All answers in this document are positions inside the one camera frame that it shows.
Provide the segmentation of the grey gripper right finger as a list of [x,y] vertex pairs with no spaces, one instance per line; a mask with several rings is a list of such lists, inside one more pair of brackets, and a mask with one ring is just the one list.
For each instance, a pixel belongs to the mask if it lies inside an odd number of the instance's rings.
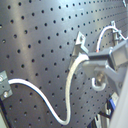
[[103,91],[110,86],[117,94],[121,93],[126,75],[126,67],[112,69],[107,61],[86,61],[83,63],[85,74],[91,79],[95,91]]

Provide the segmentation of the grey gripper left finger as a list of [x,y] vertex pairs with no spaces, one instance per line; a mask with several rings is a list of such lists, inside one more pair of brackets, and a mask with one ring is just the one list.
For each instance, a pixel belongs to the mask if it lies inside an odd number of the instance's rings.
[[103,49],[99,52],[89,52],[87,49],[75,48],[72,53],[72,58],[81,58],[83,61],[107,60],[110,65],[113,65],[114,60],[112,57],[112,52],[112,48]]

